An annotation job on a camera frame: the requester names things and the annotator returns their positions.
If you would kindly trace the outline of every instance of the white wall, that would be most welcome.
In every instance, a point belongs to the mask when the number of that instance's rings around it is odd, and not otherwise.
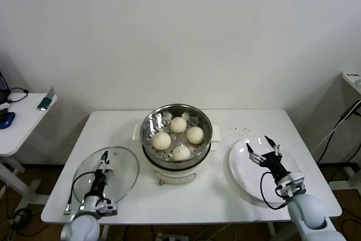
[[[173,102],[283,107],[314,144],[345,107],[335,78],[361,69],[360,0],[0,0],[0,7],[0,69],[10,85],[54,86],[60,97],[19,151],[26,163],[64,163],[94,110]]]

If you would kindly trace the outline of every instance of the white plate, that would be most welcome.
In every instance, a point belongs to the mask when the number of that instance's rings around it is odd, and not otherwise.
[[[273,139],[276,144],[281,144],[277,139]],[[251,196],[263,201],[260,189],[260,181],[264,172],[269,172],[267,168],[263,168],[249,159],[246,143],[248,143],[252,150],[259,154],[264,155],[272,152],[273,148],[269,145],[266,138],[262,135],[260,137],[249,137],[238,141],[230,152],[230,168],[233,177],[237,183]],[[282,153],[281,163],[289,172],[299,172],[299,168],[291,155],[284,149],[280,149]],[[272,175],[267,174],[262,182],[263,194],[270,203],[284,202],[280,197],[275,194],[276,184]]]

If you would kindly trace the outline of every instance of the cable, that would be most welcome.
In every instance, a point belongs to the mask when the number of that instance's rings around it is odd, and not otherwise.
[[[1,228],[2,226],[4,226],[7,222],[9,222],[9,220],[6,220],[6,221],[4,221],[3,223],[1,223],[1,224],[0,224],[0,228]]]
[[[350,162],[357,154],[358,152],[361,150],[361,142],[359,147],[357,148],[357,150],[355,151],[355,153],[346,161],[346,163]],[[329,180],[327,181],[327,183],[330,183],[330,181],[332,181],[332,178],[336,175],[336,173],[338,172],[340,168],[337,168],[331,175],[331,177],[329,178]]]
[[[156,233],[154,233],[153,231],[151,231],[150,233],[144,234],[141,241],[143,241],[149,234],[156,234]]]
[[[193,241],[196,241],[197,238],[198,238],[202,233],[204,233],[205,231],[207,231],[211,226],[212,226],[212,225],[208,225],[204,230],[202,230],[199,234],[197,234]]]
[[[343,207],[343,206],[341,206],[341,208],[342,208],[343,210],[345,210],[347,213],[350,213],[350,214],[352,214],[354,217],[356,217],[356,218],[358,218],[359,220],[361,220],[361,217],[359,217],[357,214],[351,212],[350,210],[346,209],[346,208]]]
[[[265,176],[266,174],[272,174],[272,173],[271,173],[271,172],[265,172],[264,174],[262,174],[261,181],[260,181],[260,183],[259,183],[259,188],[261,189],[261,195],[262,195],[263,201],[264,201],[265,204],[266,204],[269,208],[271,208],[272,210],[279,210],[279,209],[281,209],[281,208],[284,208],[284,207],[287,205],[287,203],[283,203],[283,204],[281,204],[281,205],[278,206],[278,207],[273,207],[273,206],[271,206],[271,205],[268,203],[268,201],[266,200],[266,198],[265,198],[265,196],[264,196],[264,194],[263,194],[263,188],[262,188],[263,178],[264,178],[264,176]]]
[[[235,239],[233,241],[236,241],[237,240],[237,226],[235,224],[233,224],[234,227],[235,227]]]
[[[32,234],[24,234],[24,233],[19,232],[20,227],[23,228],[30,223],[30,220],[32,218],[32,213],[29,209],[22,208],[22,209],[17,210],[10,218],[9,213],[8,213],[8,191],[7,191],[6,184],[5,184],[5,197],[6,197],[6,216],[8,217],[8,220],[12,219],[13,222],[10,224],[10,228],[14,231],[13,238],[9,238],[11,231],[8,233],[8,235],[7,235],[8,241],[13,241],[15,239],[15,234],[19,234],[19,235],[22,235],[25,237],[35,236],[35,235],[41,233],[42,231],[44,231],[49,226],[49,224],[47,224],[47,225],[45,225],[45,227],[43,227],[39,231],[37,231],[36,233],[32,233]],[[14,222],[14,217],[16,217],[16,216],[20,216],[22,218],[24,217],[24,215],[20,214],[21,212],[28,212],[30,214],[24,218],[25,223],[24,223],[24,221],[23,222]]]
[[[228,224],[228,225],[226,225],[225,227],[219,229],[219,230],[216,231],[210,238],[208,238],[207,241],[211,241],[211,239],[212,239],[216,234],[218,234],[220,231],[223,231],[225,228],[227,228],[227,227],[229,227],[229,226],[231,226],[231,225],[232,225],[232,224]]]
[[[125,228],[124,234],[123,234],[123,240],[126,240],[126,233],[128,232],[129,228],[132,227],[132,225],[129,225]]]
[[[359,104],[361,104],[361,101],[359,101],[359,102],[349,111],[349,113],[348,113],[341,121],[339,121],[339,122],[337,123],[337,125],[333,128],[333,130],[332,130],[330,133],[328,133],[328,134],[321,140],[321,142],[317,144],[317,146],[316,146],[311,152],[314,152],[314,151],[327,139],[327,137],[328,137],[329,135],[331,135],[333,132],[335,132],[336,129],[343,123],[343,121],[346,120],[346,119],[353,113],[353,110],[354,110],[355,108],[357,108],[357,106],[358,106]]]
[[[7,233],[7,234],[1,239],[1,241],[4,241],[8,234],[9,234],[9,233]]]
[[[154,230],[154,228],[153,228],[153,225],[151,225],[151,231],[152,231],[153,233],[156,232],[156,231]],[[157,237],[157,235],[156,235],[156,234],[153,234],[153,239],[154,239],[154,240],[156,240],[156,237]]]
[[[17,231],[17,234],[20,234],[21,236],[25,236],[25,237],[31,237],[31,236],[35,236],[38,235],[39,233],[41,233],[42,231],[44,231],[46,228],[49,227],[50,224],[46,224],[45,227],[43,227],[42,229],[38,230],[37,232],[33,233],[33,234],[23,234],[19,231]]]
[[[350,161],[352,160],[352,158],[354,158],[354,157],[358,154],[358,152],[360,151],[360,149],[361,149],[361,142],[360,142],[359,147],[358,147],[357,150],[355,151],[355,153],[347,160],[346,163],[350,162]]]
[[[15,101],[8,99],[8,100],[7,100],[8,103],[16,103],[16,102],[19,102],[19,101],[25,99],[26,97],[28,97],[29,91],[23,89],[22,87],[13,87],[13,88],[10,89],[9,91],[11,92],[12,90],[22,90],[22,91],[25,93],[25,96],[22,97],[22,98],[20,98],[20,99],[18,99],[18,100],[15,100]]]
[[[340,122],[341,122],[341,120],[338,120],[338,121],[337,121],[337,124],[333,127],[333,130],[336,129],[336,127],[339,125]],[[328,145],[329,145],[329,143],[331,142],[331,139],[332,139],[332,137],[333,137],[333,134],[334,134],[334,131],[333,131],[333,132],[331,133],[331,135],[329,136],[329,138],[328,138],[328,140],[327,140],[327,144],[326,144],[326,146],[325,146],[325,149],[323,150],[320,158],[318,158],[318,160],[317,160],[317,162],[316,162],[317,164],[320,163],[321,159],[322,159],[323,156],[325,155],[325,153],[326,153],[326,151],[327,151],[327,148],[328,148]]]
[[[353,220],[352,218],[348,218],[348,219],[344,220],[344,221],[341,223],[341,231],[342,231],[342,234],[344,235],[344,237],[346,238],[347,241],[351,241],[351,240],[347,237],[347,235],[345,234],[345,229],[344,229],[344,225],[345,225],[345,223],[348,222],[348,221],[355,222],[355,223],[357,223],[358,225],[361,225],[361,222],[359,222],[359,221],[357,221],[357,220]]]
[[[15,236],[16,236],[16,231],[15,231],[15,230],[9,231],[9,233],[7,234],[7,241],[14,241]]]
[[[83,177],[84,175],[87,175],[87,174],[90,174],[90,173],[95,174],[95,172],[85,172],[85,173],[80,174],[77,178],[75,178],[75,180],[72,183],[72,189],[70,190],[68,204],[72,203],[72,195],[73,195],[74,185],[75,185],[76,181],[78,181],[80,177]]]

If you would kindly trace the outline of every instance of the metal rim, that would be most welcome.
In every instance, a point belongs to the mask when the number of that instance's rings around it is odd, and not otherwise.
[[[147,154],[147,152],[145,151],[145,149],[144,149],[143,146],[142,146],[142,150],[143,150],[146,158],[148,159],[148,161],[149,161],[150,163],[152,163],[154,166],[156,166],[156,167],[158,167],[158,168],[160,168],[160,169],[163,169],[163,170],[168,170],[168,171],[170,171],[170,172],[181,172],[181,171],[183,171],[183,170],[191,169],[191,168],[199,165],[199,164],[208,156],[209,151],[210,151],[210,145],[211,145],[211,144],[209,144],[209,148],[208,148],[206,154],[204,155],[204,157],[203,157],[201,160],[199,160],[199,161],[198,161],[196,164],[194,164],[194,165],[191,165],[191,166],[188,166],[188,167],[182,168],[182,169],[170,169],[170,168],[166,168],[166,167],[164,167],[164,166],[162,166],[162,165],[158,165],[158,164],[156,164],[152,159],[150,159],[150,157],[148,156],[148,154]],[[184,162],[184,161],[189,161],[189,160],[191,160],[191,159],[182,160],[182,161],[175,161],[175,162]]]
[[[202,110],[200,110],[200,109],[198,109],[198,108],[196,108],[196,107],[194,107],[194,106],[190,106],[190,105],[188,105],[188,104],[179,104],[179,103],[177,103],[177,104],[167,104],[167,105],[165,105],[165,106],[162,106],[162,107],[157,108],[156,110],[152,111],[152,112],[143,120],[142,125],[140,126],[140,132],[143,133],[143,128],[144,128],[145,124],[147,123],[147,121],[149,120],[149,118],[150,118],[152,115],[154,115],[154,114],[156,114],[156,113],[158,113],[158,112],[160,112],[160,111],[162,111],[162,110],[164,110],[164,109],[172,108],[172,107],[189,108],[189,109],[191,109],[191,110],[194,110],[194,111],[199,112],[200,114],[202,114],[202,116],[204,117],[204,119],[209,123],[209,132],[210,132],[210,137],[212,138],[212,134],[213,134],[212,123],[210,122],[210,120],[209,120],[209,118],[207,117],[207,115],[206,115]],[[158,160],[158,161],[163,161],[163,160],[159,159],[159,157],[157,157],[157,156],[155,156],[155,155],[153,155],[153,154],[151,154],[151,155],[152,155],[152,157],[153,157],[154,159],[156,159],[156,160]],[[187,159],[187,160],[182,160],[182,161],[172,161],[171,163],[172,163],[172,164],[181,164],[181,163],[183,163],[183,162],[185,162],[185,161],[190,161],[190,160],[192,160],[192,159],[194,159],[194,158],[195,158],[195,157],[192,157],[192,158]]]

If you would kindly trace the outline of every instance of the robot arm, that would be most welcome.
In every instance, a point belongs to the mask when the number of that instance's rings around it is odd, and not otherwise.
[[[95,178],[91,184],[91,189],[85,194],[73,220],[65,225],[61,231],[60,239],[62,241],[97,241],[100,233],[98,219],[103,216],[117,215],[117,204],[103,196],[109,171],[107,157],[108,151],[102,155],[95,166]],[[68,204],[64,214],[70,214],[69,209]]]
[[[305,194],[305,177],[302,173],[287,171],[282,163],[279,145],[265,136],[274,149],[264,155],[254,153],[247,143],[249,158],[261,167],[268,168],[277,185],[276,190],[288,206],[289,215],[304,241],[341,241],[345,238],[334,228],[326,215],[324,203],[312,195]]]

